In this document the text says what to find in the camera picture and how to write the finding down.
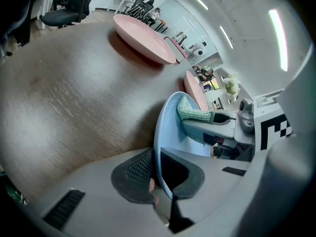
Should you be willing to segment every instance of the pink plate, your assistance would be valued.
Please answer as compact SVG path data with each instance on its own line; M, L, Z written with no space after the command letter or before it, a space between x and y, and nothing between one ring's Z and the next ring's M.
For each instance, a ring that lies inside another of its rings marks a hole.
M184 77L184 86L186 88L187 94L193 98L201 111L208 111L208 106L203 91L190 71L187 71L187 74Z
M167 42L143 22L130 16L115 15L114 25L123 40L149 59L161 64L176 62Z

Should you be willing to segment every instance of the pink tray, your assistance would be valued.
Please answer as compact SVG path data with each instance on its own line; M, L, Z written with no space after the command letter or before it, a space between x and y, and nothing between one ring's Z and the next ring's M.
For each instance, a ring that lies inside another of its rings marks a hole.
M176 62L169 45L143 22L127 15L115 15L114 25L123 40L149 59L161 64Z
M184 77L184 86L186 88L187 94L194 99L201 111L208 111L204 93L190 71L187 71L187 74Z

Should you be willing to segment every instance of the white ceiling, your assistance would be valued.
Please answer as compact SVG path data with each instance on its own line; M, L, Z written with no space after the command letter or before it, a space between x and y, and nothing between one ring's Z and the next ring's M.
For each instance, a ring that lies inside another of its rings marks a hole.
M178 0L212 37L224 69L237 73L253 97L286 87L302 64L311 39L286 0ZM280 68L277 36L269 16L276 9L282 20L288 49L288 71ZM227 32L231 49L220 26Z

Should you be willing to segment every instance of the white desk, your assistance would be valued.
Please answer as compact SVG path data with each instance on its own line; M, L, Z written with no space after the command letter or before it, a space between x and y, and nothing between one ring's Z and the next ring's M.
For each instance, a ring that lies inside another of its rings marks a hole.
M116 14L118 13L119 8L123 5L124 2L134 3L135 1L133 1L133 0L121 0L121 2L120 2L119 5L118 5L117 10L114 12L114 15L116 15Z

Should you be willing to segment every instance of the floor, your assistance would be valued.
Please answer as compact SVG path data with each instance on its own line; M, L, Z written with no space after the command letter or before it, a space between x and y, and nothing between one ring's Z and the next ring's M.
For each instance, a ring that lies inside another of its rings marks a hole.
M109 22L113 23L113 17L114 13L106 10L95 10L90 15L88 15L85 19L81 21L80 24L86 24L86 23L95 23L95 22ZM57 27L51 27L51 26L45 26L45 29L41 29L41 20L34 20L31 22L31 36L30 36L30 42L33 40L51 32L51 31L57 31ZM16 52L20 46L16 43L16 40L13 36L10 36L8 41L5 45L5 50L12 52ZM0 58L0 65L4 63L7 59L10 57L6 56L4 58Z

